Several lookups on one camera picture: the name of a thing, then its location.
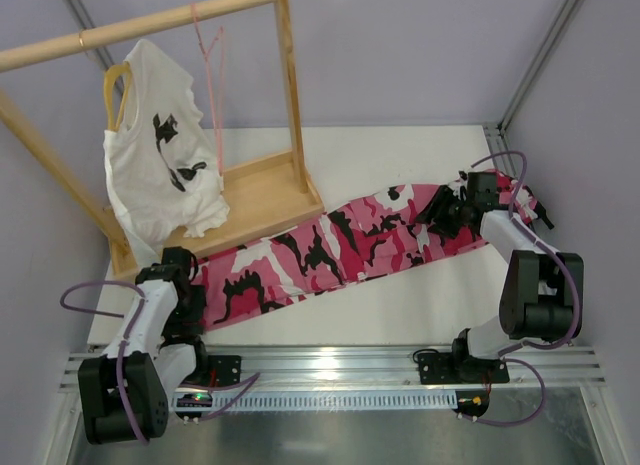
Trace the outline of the pink camouflage trousers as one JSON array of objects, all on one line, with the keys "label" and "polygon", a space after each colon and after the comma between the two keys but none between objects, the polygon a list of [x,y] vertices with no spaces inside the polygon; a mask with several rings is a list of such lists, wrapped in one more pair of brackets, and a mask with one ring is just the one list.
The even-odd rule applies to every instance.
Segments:
[{"label": "pink camouflage trousers", "polygon": [[417,223],[437,190],[435,184],[389,187],[202,259],[195,282],[206,292],[205,329],[483,247],[485,240],[468,228],[441,238]]}]

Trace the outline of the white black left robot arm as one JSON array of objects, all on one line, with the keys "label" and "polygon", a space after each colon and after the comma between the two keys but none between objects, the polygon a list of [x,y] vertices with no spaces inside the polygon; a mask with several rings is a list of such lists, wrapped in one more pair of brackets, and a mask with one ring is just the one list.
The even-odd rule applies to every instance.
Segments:
[{"label": "white black left robot arm", "polygon": [[160,262],[131,284],[136,299],[116,336],[77,378],[86,438],[93,445],[161,437],[174,392],[199,383],[208,358],[202,341],[206,292],[195,282],[198,263],[182,247],[166,248]]}]

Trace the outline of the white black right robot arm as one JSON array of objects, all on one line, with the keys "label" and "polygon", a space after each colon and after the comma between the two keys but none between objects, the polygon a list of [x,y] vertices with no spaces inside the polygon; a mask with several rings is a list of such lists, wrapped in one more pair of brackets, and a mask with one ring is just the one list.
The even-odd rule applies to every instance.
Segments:
[{"label": "white black right robot arm", "polygon": [[471,232],[508,265],[494,318],[461,331],[448,352],[414,354],[422,384],[506,383],[509,353],[558,348],[579,334],[584,261],[542,240],[529,226],[536,219],[552,224],[528,187],[496,171],[464,173],[460,183],[440,186],[418,214],[440,238]]}]

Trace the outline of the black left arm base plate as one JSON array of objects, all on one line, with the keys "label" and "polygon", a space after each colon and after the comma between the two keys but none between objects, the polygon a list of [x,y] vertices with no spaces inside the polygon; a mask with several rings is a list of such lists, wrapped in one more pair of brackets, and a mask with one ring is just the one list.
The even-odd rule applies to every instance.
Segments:
[{"label": "black left arm base plate", "polygon": [[206,355],[196,358],[195,371],[182,382],[184,386],[221,388],[240,382],[242,357],[240,355]]}]

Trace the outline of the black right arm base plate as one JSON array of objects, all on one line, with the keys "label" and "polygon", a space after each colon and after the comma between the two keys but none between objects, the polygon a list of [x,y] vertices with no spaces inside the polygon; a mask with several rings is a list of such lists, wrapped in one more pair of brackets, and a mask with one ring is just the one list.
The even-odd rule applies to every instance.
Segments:
[{"label": "black right arm base plate", "polygon": [[422,385],[505,384],[510,381],[507,366],[500,360],[477,359],[432,348],[412,355]]}]

